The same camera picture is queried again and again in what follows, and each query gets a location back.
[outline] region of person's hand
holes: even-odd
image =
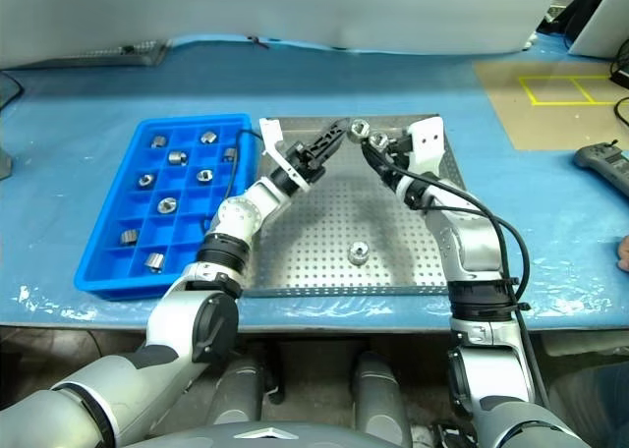
[[[620,269],[624,269],[625,271],[629,271],[629,236],[622,239],[620,245],[618,246],[618,267]]]

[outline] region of remote control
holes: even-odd
[[[581,168],[593,169],[629,196],[629,159],[615,146],[617,143],[618,140],[614,140],[579,148],[574,155],[574,162]]]

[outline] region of perforated metal plate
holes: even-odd
[[[365,117],[373,130],[398,137],[425,117]],[[280,118],[285,145],[315,139],[336,118]],[[264,158],[260,174],[275,165]],[[340,296],[447,293],[439,250],[420,212],[402,204],[367,164],[359,145],[345,140],[325,175],[260,233],[251,262],[249,296]],[[464,188],[446,139],[440,176]],[[370,248],[353,265],[354,242]]]

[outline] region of cardboard sheet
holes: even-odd
[[[519,150],[574,150],[619,139],[629,148],[629,129],[613,105],[629,90],[610,82],[606,63],[478,62],[504,130]],[[629,102],[621,107],[629,117]]]

